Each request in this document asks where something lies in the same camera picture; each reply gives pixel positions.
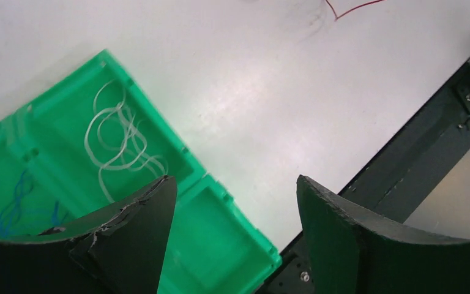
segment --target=red wire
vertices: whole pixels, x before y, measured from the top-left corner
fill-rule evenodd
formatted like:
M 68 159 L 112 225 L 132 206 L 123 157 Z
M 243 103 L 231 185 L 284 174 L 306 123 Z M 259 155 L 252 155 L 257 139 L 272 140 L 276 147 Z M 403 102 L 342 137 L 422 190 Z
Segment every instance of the red wire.
M 332 4 L 330 3 L 329 0 L 325 0 L 325 2 L 327 2 L 327 4 L 329 5 L 330 9 L 332 9 L 332 13 L 334 13 L 334 17 L 335 17 L 335 21 L 336 20 L 339 20 L 340 18 L 344 17 L 345 15 L 351 13 L 352 11 L 356 10 L 356 9 L 360 9 L 361 7 L 365 7 L 367 5 L 371 5 L 371 4 L 376 4 L 376 3 L 379 3 L 379 2 L 383 2 L 384 0 L 375 0 L 375 1 L 370 1 L 368 3 L 365 3 L 365 4 L 361 4 L 359 6 L 356 6 L 348 11 L 346 11 L 345 13 L 343 13 L 342 15 L 339 15 L 338 16 L 338 13 L 336 13 L 336 10 L 334 9 L 334 7 L 332 7 Z

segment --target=white cable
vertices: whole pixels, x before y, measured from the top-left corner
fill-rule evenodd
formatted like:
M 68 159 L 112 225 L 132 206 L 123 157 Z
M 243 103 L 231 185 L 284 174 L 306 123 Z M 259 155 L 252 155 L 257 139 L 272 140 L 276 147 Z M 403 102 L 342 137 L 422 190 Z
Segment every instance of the white cable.
M 129 170 L 130 172 L 137 172 L 142 168 L 146 168 L 151 171 L 155 178 L 157 178 L 159 175 L 165 175 L 168 173 L 168 164 L 166 166 L 163 166 L 163 164 L 158 160 L 161 159 L 162 161 L 166 162 L 166 160 L 162 156 L 150 156 L 146 154 L 148 142 L 145 136 L 143 136 L 143 134 L 138 130 L 138 127 L 143 120 L 138 121 L 136 126 L 134 125 L 136 114 L 134 114 L 132 109 L 125 104 L 127 99 L 127 91 L 124 87 L 122 87 L 122 100 L 115 107 L 104 108 L 103 110 L 97 113 L 97 99 L 102 93 L 102 91 L 108 85 L 112 84 L 112 82 L 114 82 L 114 80 L 111 80 L 105 85 L 103 85 L 94 96 L 94 100 L 92 102 L 92 109 L 95 113 L 95 116 L 91 119 L 91 122 L 89 123 L 88 129 L 84 136 L 84 147 L 86 148 L 87 154 L 89 155 L 89 158 L 91 159 L 92 163 L 99 168 L 98 182 L 100 184 L 100 188 L 105 194 L 105 197 L 110 203 L 114 202 L 114 199 L 112 198 L 111 194 L 107 190 L 107 187 L 105 186 L 105 183 L 103 182 L 102 172 L 104 170 Z M 96 158 L 96 156 L 94 155 L 92 148 L 89 146 L 89 134 L 93 125 L 97 122 L 99 118 L 102 118 L 102 120 L 98 124 L 96 133 L 98 142 L 100 143 L 103 149 L 117 152 L 117 154 L 113 156 L 113 158 L 106 162 L 99 161 L 98 158 Z M 120 146 L 111 146 L 105 143 L 102 137 L 102 126 L 105 121 L 117 121 L 122 127 L 124 138 L 121 141 Z M 134 151 L 129 150 L 129 143 L 134 147 Z M 134 159 L 130 162 L 126 162 L 124 154 L 133 156 Z M 121 161 L 121 164 L 115 164 L 118 159 Z M 133 167 L 133 165 L 135 165 L 137 162 L 140 162 L 140 166 Z M 157 173 L 154 167 L 152 167 L 151 165 L 155 165 L 159 169 L 160 173 Z

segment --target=white table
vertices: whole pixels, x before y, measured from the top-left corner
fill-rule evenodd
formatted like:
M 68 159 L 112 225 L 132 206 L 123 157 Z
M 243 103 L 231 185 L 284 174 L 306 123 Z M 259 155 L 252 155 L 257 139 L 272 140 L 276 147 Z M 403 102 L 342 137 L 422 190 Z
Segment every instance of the white table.
M 338 192 L 467 59 L 470 1 L 0 0 L 0 119 L 103 48 L 282 249 L 298 174 Z

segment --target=tangled blue cord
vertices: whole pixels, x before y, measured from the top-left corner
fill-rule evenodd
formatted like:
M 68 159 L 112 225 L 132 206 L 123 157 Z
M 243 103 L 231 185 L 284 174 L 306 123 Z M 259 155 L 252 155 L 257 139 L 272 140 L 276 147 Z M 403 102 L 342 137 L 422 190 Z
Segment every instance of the tangled blue cord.
M 31 175 L 28 174 L 28 171 L 25 170 L 22 172 L 19 181 L 15 185 L 13 190 L 13 200 L 3 208 L 0 213 L 0 236 L 3 238 L 7 238 L 13 235 L 11 230 L 12 226 L 19 223 L 23 210 L 21 209 L 21 201 L 22 199 L 31 193 L 33 190 L 33 178 Z M 51 214 L 51 224 L 55 226 L 61 225 L 68 213 L 59 220 L 59 201 L 55 201 L 54 211 Z

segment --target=green plastic bin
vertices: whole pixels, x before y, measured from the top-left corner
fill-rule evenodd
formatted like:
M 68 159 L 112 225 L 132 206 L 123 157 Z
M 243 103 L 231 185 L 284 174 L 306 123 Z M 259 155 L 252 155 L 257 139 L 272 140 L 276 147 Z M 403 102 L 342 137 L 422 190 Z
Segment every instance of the green plastic bin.
M 162 156 L 168 174 L 177 179 L 176 212 L 159 292 L 250 293 L 280 265 L 276 248 L 249 223 L 226 190 L 206 174 L 107 51 L 0 122 L 0 213 L 25 170 L 34 179 L 35 189 L 31 201 L 24 198 L 24 209 L 49 211 L 59 203 L 60 213 L 73 219 L 108 205 L 98 180 L 99 168 L 84 147 L 84 137 L 97 111 L 117 106 L 124 93 L 125 103 L 135 113 L 137 129 L 147 138 L 146 152 Z M 96 128 L 92 125 L 89 134 Z M 121 145 L 121 127 L 106 123 L 103 129 L 102 143 Z M 101 148 L 97 136 L 90 135 L 88 142 L 100 160 L 117 153 Z M 118 201 L 155 175 L 146 169 L 115 170 L 104 171 L 102 178 L 111 198 Z M 27 233 L 36 234 L 51 226 L 44 222 L 42 228 L 31 228 Z

